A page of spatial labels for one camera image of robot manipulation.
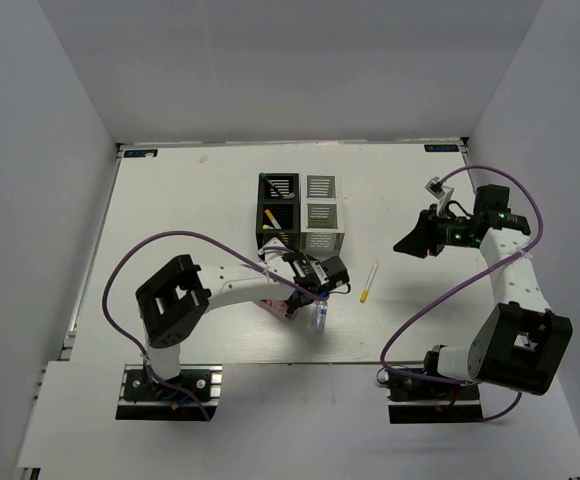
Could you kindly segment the white marker yellow cap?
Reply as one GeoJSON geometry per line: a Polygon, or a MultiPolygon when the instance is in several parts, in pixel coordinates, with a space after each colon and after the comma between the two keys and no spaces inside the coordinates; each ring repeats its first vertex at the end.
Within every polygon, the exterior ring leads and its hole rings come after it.
{"type": "Polygon", "coordinates": [[[273,213],[269,209],[265,209],[264,214],[266,215],[267,219],[269,220],[271,228],[274,228],[275,230],[281,229],[281,225],[279,224],[279,222],[276,220],[273,213]]]}

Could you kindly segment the green gel pen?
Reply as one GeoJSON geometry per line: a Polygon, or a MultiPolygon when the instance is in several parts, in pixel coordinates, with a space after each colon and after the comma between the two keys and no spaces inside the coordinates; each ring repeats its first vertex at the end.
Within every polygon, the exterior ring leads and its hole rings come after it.
{"type": "Polygon", "coordinates": [[[267,187],[268,195],[270,198],[282,198],[282,192],[276,187],[272,180],[264,173],[259,174],[260,179],[264,182],[267,187]]]}

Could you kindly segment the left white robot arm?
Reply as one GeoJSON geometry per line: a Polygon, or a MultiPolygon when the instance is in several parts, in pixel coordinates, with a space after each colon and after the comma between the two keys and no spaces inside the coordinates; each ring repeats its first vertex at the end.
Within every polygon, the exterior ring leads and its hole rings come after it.
{"type": "Polygon", "coordinates": [[[189,255],[169,261],[135,293],[146,336],[147,387],[169,399],[181,387],[180,344],[202,316],[253,302],[292,319],[296,312],[350,284],[337,255],[319,260],[281,246],[265,246],[263,260],[238,265],[201,266],[189,255]]]}

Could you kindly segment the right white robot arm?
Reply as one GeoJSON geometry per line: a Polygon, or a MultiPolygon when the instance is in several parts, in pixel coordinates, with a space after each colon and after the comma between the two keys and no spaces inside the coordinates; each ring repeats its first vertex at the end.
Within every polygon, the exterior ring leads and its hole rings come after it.
{"type": "Polygon", "coordinates": [[[466,346],[436,345],[427,352],[423,390],[442,399],[458,382],[489,383],[543,395],[549,389],[573,329],[543,296],[527,252],[530,226],[509,207],[505,186],[477,189],[473,212],[456,216],[447,201],[420,212],[413,230],[393,249],[417,258],[446,247],[476,248],[488,266],[494,307],[466,346]]]}

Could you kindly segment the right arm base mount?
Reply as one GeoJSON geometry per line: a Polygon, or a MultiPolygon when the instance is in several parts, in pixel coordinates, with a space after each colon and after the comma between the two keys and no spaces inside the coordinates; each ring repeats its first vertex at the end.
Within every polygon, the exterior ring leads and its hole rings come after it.
{"type": "Polygon", "coordinates": [[[393,425],[481,423],[484,420],[477,386],[422,382],[381,368],[377,383],[387,390],[389,422],[393,425]]]}

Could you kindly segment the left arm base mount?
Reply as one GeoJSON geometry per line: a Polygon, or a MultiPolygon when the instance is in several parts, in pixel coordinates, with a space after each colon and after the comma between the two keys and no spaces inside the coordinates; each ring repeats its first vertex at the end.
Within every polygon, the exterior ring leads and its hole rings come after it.
{"type": "Polygon", "coordinates": [[[193,393],[205,413],[186,393],[153,382],[145,368],[128,364],[124,368],[116,420],[205,422],[214,417],[219,404],[223,367],[182,365],[172,382],[193,393]]]}

